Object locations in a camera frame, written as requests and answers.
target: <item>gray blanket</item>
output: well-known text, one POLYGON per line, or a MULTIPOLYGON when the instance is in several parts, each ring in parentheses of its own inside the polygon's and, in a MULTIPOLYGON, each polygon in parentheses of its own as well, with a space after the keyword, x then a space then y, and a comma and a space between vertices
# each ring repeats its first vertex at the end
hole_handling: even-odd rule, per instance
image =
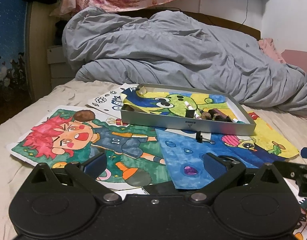
POLYGON ((307 74, 276 63, 244 33, 181 12, 146 18, 89 7, 63 32, 65 56, 80 81, 158 83, 231 94, 251 107, 307 114, 307 74))

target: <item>wall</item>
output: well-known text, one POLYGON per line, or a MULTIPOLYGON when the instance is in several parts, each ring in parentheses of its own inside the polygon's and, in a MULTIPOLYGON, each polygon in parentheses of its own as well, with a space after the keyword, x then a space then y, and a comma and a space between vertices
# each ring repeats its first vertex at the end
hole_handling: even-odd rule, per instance
MULTIPOLYGON (((247 0, 176 0, 164 5, 164 7, 178 7, 183 11, 208 14, 238 23, 243 23, 246 18, 246 6, 247 0)), ((261 29, 262 6, 262 0, 249 0, 245 25, 261 29)))
POLYGON ((26 2, 0 0, 0 95, 7 93, 7 99, 14 89, 27 87, 23 60, 25 15, 26 2))
POLYGON ((307 0, 263 0, 261 34, 274 38, 279 52, 307 51, 307 0))

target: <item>cartoon eye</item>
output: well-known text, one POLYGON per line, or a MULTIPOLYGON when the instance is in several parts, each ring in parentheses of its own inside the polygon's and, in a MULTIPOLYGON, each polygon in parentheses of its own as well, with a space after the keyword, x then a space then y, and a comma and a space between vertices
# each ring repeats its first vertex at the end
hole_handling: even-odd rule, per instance
POLYGON ((250 148, 254 147, 254 145, 251 144, 251 143, 243 143, 243 147, 246 148, 246 149, 250 149, 250 148))
POLYGON ((71 142, 72 142, 71 139, 63 139, 63 140, 62 140, 62 143, 63 143, 63 144, 68 144, 68 143, 71 143, 71 142))
POLYGON ((159 103, 156 103, 156 106, 162 107, 162 108, 172 108, 172 107, 174 107, 173 104, 168 103, 168 102, 159 102, 159 103))
POLYGON ((155 100, 158 100, 159 102, 170 102, 169 98, 155 98, 155 100))
POLYGON ((79 127, 77 127, 77 126, 70 126, 70 127, 68 128, 68 130, 69 130, 69 131, 76 131, 76 130, 79 130, 79 127))

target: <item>white wall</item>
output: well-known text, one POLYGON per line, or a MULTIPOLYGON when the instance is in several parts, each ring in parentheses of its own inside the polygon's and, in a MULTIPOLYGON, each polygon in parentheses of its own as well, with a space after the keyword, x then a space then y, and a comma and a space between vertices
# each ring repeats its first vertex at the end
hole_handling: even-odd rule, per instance
POLYGON ((261 36, 274 39, 279 52, 307 51, 307 0, 263 0, 261 36))
MULTIPOLYGON (((243 23, 246 18, 247 0, 175 0, 163 6, 243 23)), ((247 20, 244 24, 260 30, 262 11, 262 0, 249 0, 247 20)))

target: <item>wooden floor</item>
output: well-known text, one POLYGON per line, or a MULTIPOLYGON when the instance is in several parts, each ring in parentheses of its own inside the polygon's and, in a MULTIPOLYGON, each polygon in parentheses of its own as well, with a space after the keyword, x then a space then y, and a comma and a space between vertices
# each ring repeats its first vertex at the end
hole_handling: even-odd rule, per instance
POLYGON ((14 91, 13 98, 9 102, 5 101, 2 93, 0 93, 0 125, 31 105, 31 103, 32 100, 28 91, 14 91))

